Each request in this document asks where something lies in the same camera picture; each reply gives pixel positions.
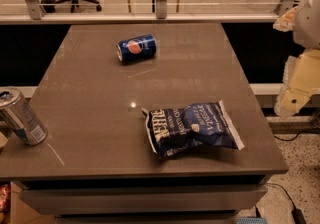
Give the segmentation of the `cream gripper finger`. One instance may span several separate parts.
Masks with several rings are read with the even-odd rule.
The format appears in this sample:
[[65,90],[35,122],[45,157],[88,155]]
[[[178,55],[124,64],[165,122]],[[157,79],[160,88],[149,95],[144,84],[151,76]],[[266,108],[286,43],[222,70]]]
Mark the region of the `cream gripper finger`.
[[320,89],[320,51],[305,50],[298,57],[289,56],[283,73],[283,85],[274,106],[280,117],[297,114]]
[[294,27],[296,11],[296,7],[293,7],[290,10],[288,10],[274,22],[273,28],[281,32],[292,31]]

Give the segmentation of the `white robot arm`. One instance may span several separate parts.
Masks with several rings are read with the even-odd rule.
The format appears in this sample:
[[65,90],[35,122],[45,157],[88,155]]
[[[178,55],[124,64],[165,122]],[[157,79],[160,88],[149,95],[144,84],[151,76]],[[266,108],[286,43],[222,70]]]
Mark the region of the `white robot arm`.
[[320,89],[320,0],[301,0],[276,20],[273,28],[293,31],[294,42],[305,48],[289,56],[274,111],[278,116],[297,114]]

